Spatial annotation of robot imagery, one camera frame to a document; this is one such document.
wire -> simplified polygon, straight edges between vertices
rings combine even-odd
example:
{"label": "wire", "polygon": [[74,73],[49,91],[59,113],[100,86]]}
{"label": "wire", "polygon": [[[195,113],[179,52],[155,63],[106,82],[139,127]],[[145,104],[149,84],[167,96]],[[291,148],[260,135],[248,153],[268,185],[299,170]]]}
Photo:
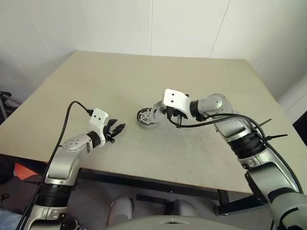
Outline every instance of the wire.
{"label": "wire", "polygon": [[[71,111],[71,107],[72,107],[74,104],[78,104],[78,105],[79,105],[80,107],[82,107],[89,115],[92,115],[92,114],[93,114],[93,110],[85,108],[85,106],[84,106],[83,104],[81,104],[80,102],[78,102],[78,101],[73,101],[73,102],[71,102],[71,103],[69,104],[69,106],[68,106],[68,108],[67,108],[67,111],[66,111],[65,120],[64,120],[64,123],[63,123],[63,127],[62,127],[61,134],[60,134],[59,139],[58,139],[58,141],[57,141],[57,144],[56,144],[56,146],[55,146],[55,148],[54,148],[54,150],[53,150],[53,152],[52,152],[52,154],[51,154],[51,156],[50,156],[50,159],[49,159],[49,161],[48,161],[48,164],[46,165],[46,169],[45,169],[45,172],[44,172],[44,174],[43,174],[43,176],[42,176],[42,180],[41,180],[41,183],[40,183],[40,184],[42,184],[42,183],[44,182],[44,179],[45,179],[45,177],[46,177],[46,175],[47,175],[47,172],[48,172],[48,170],[49,170],[50,164],[51,164],[51,162],[52,162],[52,160],[53,160],[53,158],[54,158],[54,156],[55,156],[55,154],[56,154],[58,148],[61,147],[60,143],[61,143],[62,138],[63,138],[63,136],[64,136],[64,132],[65,132],[65,129],[66,129],[66,125],[67,125],[67,122],[68,122],[69,113],[70,113],[70,111]],[[34,205],[34,203],[35,203],[35,201],[36,201],[36,199],[37,199],[37,194],[38,194],[38,191],[40,190],[40,187],[41,187],[41,186],[39,186],[39,187],[36,189],[34,195],[32,196],[32,198],[31,198],[31,200],[30,200],[28,206],[26,207],[26,209],[25,209],[25,211],[24,211],[24,213],[23,213],[23,215],[22,215],[22,217],[21,217],[21,219],[20,219],[20,221],[19,221],[19,223],[18,223],[18,225],[17,225],[17,227],[16,227],[16,230],[19,230],[20,228],[21,228],[21,229],[24,229],[24,226],[25,226],[25,224],[26,224],[26,221],[27,221],[27,219],[28,219],[28,217],[29,217],[29,215],[30,215],[30,211],[32,210],[32,207],[33,207],[33,205]]]}
{"label": "wire", "polygon": [[208,121],[208,122],[203,122],[203,123],[199,123],[199,124],[194,124],[194,125],[181,125],[181,124],[177,124],[176,122],[172,121],[171,118],[169,118],[168,120],[173,125],[178,126],[178,127],[182,127],[182,128],[192,128],[192,127],[207,126],[207,125],[216,124],[216,123],[219,123],[219,122],[223,122],[223,121],[227,121],[227,120],[232,120],[232,119],[238,119],[238,118],[242,118],[242,119],[247,120],[248,122],[252,123],[259,130],[259,132],[261,133],[261,136],[260,136],[261,140],[264,142],[264,144],[268,148],[270,148],[274,152],[274,154],[285,165],[285,167],[287,168],[287,170],[289,171],[289,173],[293,177],[299,192],[302,193],[302,194],[304,193],[303,189],[302,189],[302,186],[301,186],[301,184],[300,184],[296,174],[291,169],[291,167],[288,165],[288,163],[284,160],[284,158],[279,154],[279,152],[277,152],[277,150],[274,149],[273,146],[268,143],[268,140],[266,139],[266,135],[265,135],[263,129],[261,128],[261,126],[256,121],[254,121],[252,118],[250,118],[248,116],[244,116],[244,115],[241,115],[241,114],[228,114],[228,113],[209,115],[209,116],[205,117],[205,120],[208,119],[208,118],[213,118],[213,117],[217,117],[217,116],[226,116],[226,117],[223,117],[223,118],[220,118],[220,119],[217,119],[217,120],[213,120],[213,121]]}
{"label": "wire", "polygon": [[270,230],[273,230],[274,225],[275,225],[274,220],[272,220],[272,223],[271,223],[271,226],[270,226]]}

white wall panel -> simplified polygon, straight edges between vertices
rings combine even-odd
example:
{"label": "white wall panel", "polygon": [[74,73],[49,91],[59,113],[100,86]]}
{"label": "white wall panel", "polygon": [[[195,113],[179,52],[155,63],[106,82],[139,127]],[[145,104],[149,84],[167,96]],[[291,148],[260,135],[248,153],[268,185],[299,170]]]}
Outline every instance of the white wall panel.
{"label": "white wall panel", "polygon": [[100,52],[150,54],[151,0],[85,0]]}
{"label": "white wall panel", "polygon": [[208,58],[228,0],[153,0],[152,55]]}
{"label": "white wall panel", "polygon": [[212,58],[250,61],[275,98],[306,73],[307,1],[231,0]]}
{"label": "white wall panel", "polygon": [[35,87],[55,69],[51,54],[22,0],[0,1],[0,39]]}
{"label": "white wall panel", "polygon": [[39,32],[61,64],[76,49],[97,51],[82,0],[25,0]]}
{"label": "white wall panel", "polygon": [[307,75],[287,90],[278,103],[292,123],[303,115],[307,111]]}
{"label": "white wall panel", "polygon": [[24,76],[5,45],[0,40],[0,91],[9,91],[19,102],[27,99],[34,86]]}

table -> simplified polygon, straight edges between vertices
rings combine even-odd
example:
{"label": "table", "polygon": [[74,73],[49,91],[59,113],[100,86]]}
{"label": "table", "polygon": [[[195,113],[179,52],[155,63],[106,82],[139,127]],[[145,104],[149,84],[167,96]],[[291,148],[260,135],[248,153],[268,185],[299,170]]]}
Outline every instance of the table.
{"label": "table", "polygon": [[[85,169],[199,188],[251,193],[245,170],[213,126],[177,129],[167,120],[141,129],[137,112],[162,99],[166,88],[193,100],[224,94],[267,134],[307,191],[307,148],[246,60],[154,57],[76,51],[0,126],[0,153],[48,161],[68,104],[78,100],[126,123],[114,144],[95,149]],[[88,115],[71,111],[64,140],[88,131]]]}

